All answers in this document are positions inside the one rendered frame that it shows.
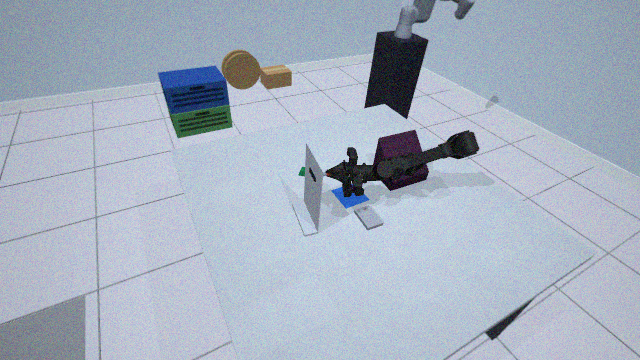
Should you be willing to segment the blue square marker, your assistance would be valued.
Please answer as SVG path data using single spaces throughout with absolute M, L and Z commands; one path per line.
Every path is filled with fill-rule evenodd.
M 331 191 L 338 198 L 338 200 L 342 203 L 342 205 L 345 208 L 349 208 L 369 200 L 369 198 L 365 194 L 362 196 L 355 196 L 355 193 L 352 193 L 350 197 L 344 197 L 342 187 L 331 190 Z

